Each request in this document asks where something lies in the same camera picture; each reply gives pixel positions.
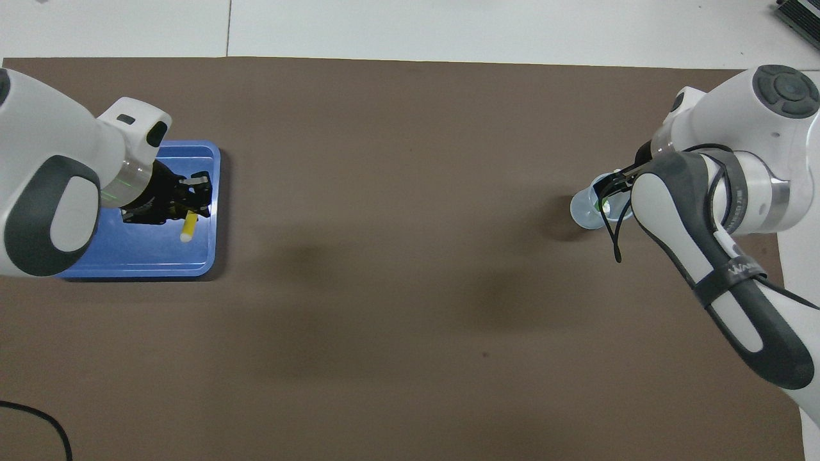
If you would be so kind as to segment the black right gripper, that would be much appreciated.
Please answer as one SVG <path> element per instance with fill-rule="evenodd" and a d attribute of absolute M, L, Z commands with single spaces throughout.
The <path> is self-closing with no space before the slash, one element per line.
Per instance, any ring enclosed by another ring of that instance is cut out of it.
<path fill-rule="evenodd" d="M 645 142 L 636 151 L 633 165 L 607 172 L 593 182 L 593 202 L 603 204 L 604 200 L 631 190 L 636 176 L 641 172 L 641 166 L 652 160 L 652 143 Z"/>

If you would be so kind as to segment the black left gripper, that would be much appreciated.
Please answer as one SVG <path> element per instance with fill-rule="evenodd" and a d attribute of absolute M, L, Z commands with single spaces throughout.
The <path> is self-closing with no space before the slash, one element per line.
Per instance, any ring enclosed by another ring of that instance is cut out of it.
<path fill-rule="evenodd" d="M 196 193 L 211 193 L 212 190 L 213 183 L 208 172 L 195 172 L 185 177 L 155 160 L 144 191 L 120 208 L 121 221 L 127 224 L 163 225 L 167 221 L 184 219 L 188 213 L 211 218 L 213 196 Z"/>

